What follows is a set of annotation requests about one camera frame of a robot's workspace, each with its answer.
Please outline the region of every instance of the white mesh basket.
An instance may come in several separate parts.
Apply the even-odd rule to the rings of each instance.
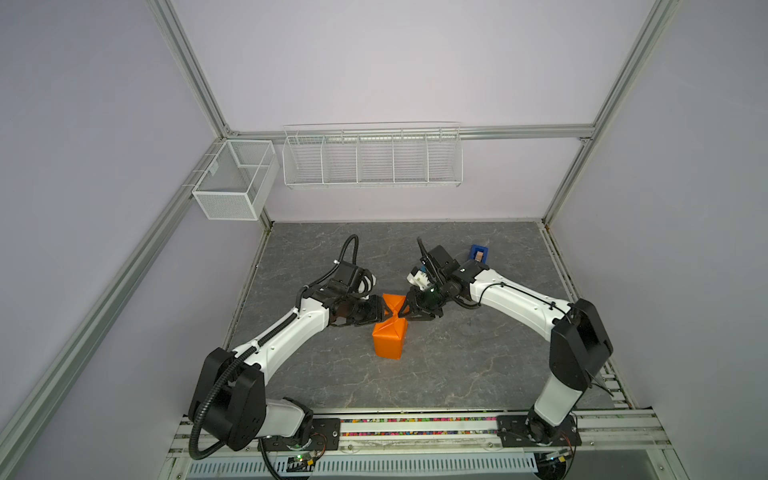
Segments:
[[[192,194],[211,220],[258,220],[279,169],[271,141],[227,140]]]
[[[291,188],[456,186],[462,142],[451,127],[301,131],[286,127],[285,182]]]

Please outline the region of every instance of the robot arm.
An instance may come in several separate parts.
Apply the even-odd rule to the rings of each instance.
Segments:
[[[349,263],[344,253],[352,240]],[[312,410],[292,399],[268,399],[264,387],[288,357],[328,325],[359,326],[383,319],[384,302],[369,295],[376,278],[355,265],[357,242],[356,235],[348,238],[334,267],[304,286],[296,305],[264,333],[231,352],[219,348],[208,355],[188,413],[193,420],[192,458],[205,458],[224,445],[240,450],[267,436],[287,437],[295,445],[309,441]],[[339,325],[339,318],[345,323]],[[197,447],[201,429],[219,440],[202,452]]]
[[[531,440],[548,445],[613,352],[597,309],[587,300],[569,303],[535,292],[476,260],[459,265],[441,246],[427,252],[420,239],[419,248],[423,267],[408,275],[413,286],[401,315],[433,319],[451,300],[470,309],[490,306],[550,343],[551,374],[526,421]]]

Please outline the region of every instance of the blue block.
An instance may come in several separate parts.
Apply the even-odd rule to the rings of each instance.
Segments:
[[[472,248],[469,249],[469,259],[474,260],[478,252],[482,252],[482,260],[480,261],[488,263],[488,248],[481,247],[480,245],[472,245]]]

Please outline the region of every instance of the metal mounting plate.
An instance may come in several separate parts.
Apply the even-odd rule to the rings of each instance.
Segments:
[[[312,432],[321,433],[328,440],[326,451],[339,449],[339,432],[341,429],[341,419],[312,419]],[[264,440],[264,446],[268,452],[305,452],[306,450],[322,450],[323,439],[318,435],[310,437],[311,445],[302,448],[296,448],[288,443],[290,439],[285,437],[272,437]]]
[[[528,438],[528,427],[525,426],[527,413],[512,415],[497,415],[498,436],[502,439],[503,447],[538,447],[538,443]],[[575,428],[573,417],[568,415],[561,424],[563,435],[568,437],[571,446],[581,445],[581,437]],[[551,445],[553,447],[568,446],[568,442],[562,437],[555,439]]]

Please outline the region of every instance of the orange paper box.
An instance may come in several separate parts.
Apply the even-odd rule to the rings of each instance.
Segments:
[[[385,359],[399,360],[402,355],[402,344],[406,340],[406,330],[408,329],[408,320],[397,316],[403,303],[406,302],[404,295],[382,295],[384,303],[392,311],[392,318],[377,323],[373,327],[373,348],[376,355]]]

